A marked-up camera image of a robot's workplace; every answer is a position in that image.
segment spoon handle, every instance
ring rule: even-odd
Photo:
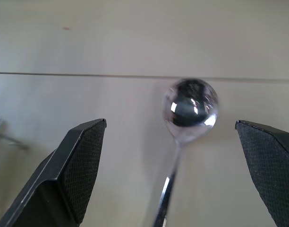
[[[157,212],[157,215],[155,217],[152,227],[165,227],[166,226],[167,213],[168,213],[168,208],[170,204],[172,189],[175,183],[175,177],[176,177],[177,167],[178,167],[179,158],[180,158],[180,151],[181,151],[181,148],[177,147],[175,159],[174,159],[174,165],[172,169],[170,170],[168,177],[165,180],[163,190],[160,196],[158,212]]]

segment spoon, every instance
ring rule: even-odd
[[[200,79],[183,79],[174,84],[164,97],[163,117],[177,149],[160,196],[153,227],[165,227],[170,196],[175,182],[182,149],[205,136],[218,117],[218,97],[214,89]]]

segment blurry object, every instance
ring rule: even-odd
[[[289,227],[289,133],[247,121],[237,129],[248,169],[278,227]]]
[[[0,227],[77,227],[85,216],[100,162],[104,119],[71,129],[41,162]]]
[[[174,165],[165,179],[161,192],[154,227],[166,225],[170,196],[182,149],[188,143],[205,136],[217,120],[217,94],[212,86],[203,80],[180,80],[169,88],[164,97],[163,117],[175,140],[177,150]]]
[[[22,150],[27,150],[28,149],[28,146],[25,145],[24,143],[18,141],[17,139],[14,139],[12,137],[4,135],[2,133],[0,133],[0,139],[8,140],[9,141],[9,145],[16,146],[19,149],[22,149]]]

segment metal spoon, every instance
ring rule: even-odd
[[[163,117],[174,137],[177,150],[160,197],[158,213],[153,227],[164,227],[170,195],[182,149],[189,142],[205,136],[218,117],[218,97],[214,89],[200,79],[184,79],[174,84],[166,93]]]

